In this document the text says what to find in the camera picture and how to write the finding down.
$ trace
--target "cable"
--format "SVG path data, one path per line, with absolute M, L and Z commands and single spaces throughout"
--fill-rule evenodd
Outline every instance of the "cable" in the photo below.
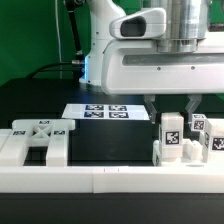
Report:
M 38 68 L 37 70 L 31 72 L 29 75 L 26 76 L 26 78 L 32 79 L 37 73 L 43 71 L 44 69 L 62 66 L 62 65 L 72 65 L 72 62 L 59 62 L 59 63 L 53 63 L 53 64 L 42 66 L 42 67 Z
M 55 21 L 56 21 L 56 31 L 57 31 L 57 38 L 58 38 L 58 54 L 59 54 L 59 61 L 61 63 L 62 62 L 62 47 L 61 47 L 59 16 L 58 16 L 58 0 L 55 0 Z

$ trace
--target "white block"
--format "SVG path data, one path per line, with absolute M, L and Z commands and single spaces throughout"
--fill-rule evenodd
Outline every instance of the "white block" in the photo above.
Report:
M 46 155 L 47 166 L 67 166 L 69 126 L 64 120 L 54 121 Z
M 224 164 L 224 119 L 208 119 L 204 138 L 203 161 Z
M 162 130 L 183 130 L 184 118 L 180 113 L 163 113 L 161 120 Z
M 211 137 L 224 136 L 224 119 L 207 119 L 205 133 Z
M 0 129 L 0 152 L 11 132 L 11 129 Z
M 204 114 L 192 114 L 191 131 L 200 132 L 205 130 L 206 116 Z
M 153 158 L 152 162 L 154 166 L 177 166 L 181 163 L 181 158 L 163 158 L 161 157 L 160 154 L 160 143 L 159 141 L 154 141 L 153 143 Z
M 32 127 L 14 129 L 0 153 L 0 166 L 23 166 L 29 149 L 28 139 L 32 134 Z
M 183 141 L 184 119 L 179 113 L 162 114 L 159 139 L 163 146 L 181 146 Z
M 183 151 L 191 162 L 202 161 L 202 145 L 198 141 L 184 139 Z
M 173 159 L 181 158 L 183 156 L 183 146 L 172 146 L 165 147 L 160 144 L 161 158 L 163 159 Z

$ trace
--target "white plastic fixture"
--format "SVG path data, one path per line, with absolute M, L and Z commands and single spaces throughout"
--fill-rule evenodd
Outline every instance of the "white plastic fixture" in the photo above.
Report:
M 69 130 L 73 120 L 16 120 L 13 130 L 0 132 L 0 166 L 23 166 L 29 147 L 47 146 L 47 166 L 67 166 Z
M 171 120 L 174 117 L 179 119 L 179 114 L 171 117 Z M 221 129 L 224 129 L 223 120 L 209 122 L 211 128 L 206 130 L 221 135 Z M 165 126 L 176 129 L 174 123 L 168 122 Z M 158 162 L 162 167 L 68 167 L 65 164 L 66 135 L 74 128 L 75 122 L 72 120 L 21 120 L 13 122 L 12 130 L 0 130 L 0 192 L 224 193 L 223 165 L 201 162 L 201 144 L 190 139 L 182 141 L 184 159 L 161 159 L 160 142 L 156 141 L 153 162 Z M 200 137 L 202 142 L 206 139 L 203 136 L 202 134 Z M 48 151 L 50 150 L 50 161 L 46 166 L 23 166 L 28 146 L 46 145 Z

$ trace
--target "black cable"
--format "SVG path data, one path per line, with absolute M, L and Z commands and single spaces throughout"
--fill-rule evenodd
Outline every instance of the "black cable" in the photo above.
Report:
M 59 63 L 53 63 L 53 64 L 42 66 L 42 67 L 38 68 L 37 70 L 31 72 L 29 75 L 26 76 L 26 78 L 32 79 L 37 73 L 43 71 L 44 69 L 57 67 L 57 66 L 61 66 L 61 65 L 72 65 L 72 62 L 59 62 Z
M 74 69 L 50 69 L 50 70 L 43 70 L 43 71 L 39 71 L 40 72 L 74 72 L 81 69 L 81 67 L 78 67 L 78 68 L 74 68 Z
M 75 43 L 75 48 L 76 48 L 76 51 L 79 52 L 79 51 L 82 50 L 82 48 L 81 48 L 81 44 L 80 44 L 76 18 L 75 18 L 74 12 L 68 12 L 68 15 L 69 15 L 69 19 L 70 19 L 70 22 L 71 22 L 72 34 L 73 34 L 73 39 L 74 39 L 74 43 Z

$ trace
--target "white cube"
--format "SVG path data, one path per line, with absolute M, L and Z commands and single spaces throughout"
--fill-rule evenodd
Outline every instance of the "white cube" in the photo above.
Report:
M 224 119 L 208 119 L 204 138 L 204 162 L 224 164 Z
M 204 114 L 192 114 L 191 131 L 204 131 L 206 120 L 207 118 Z

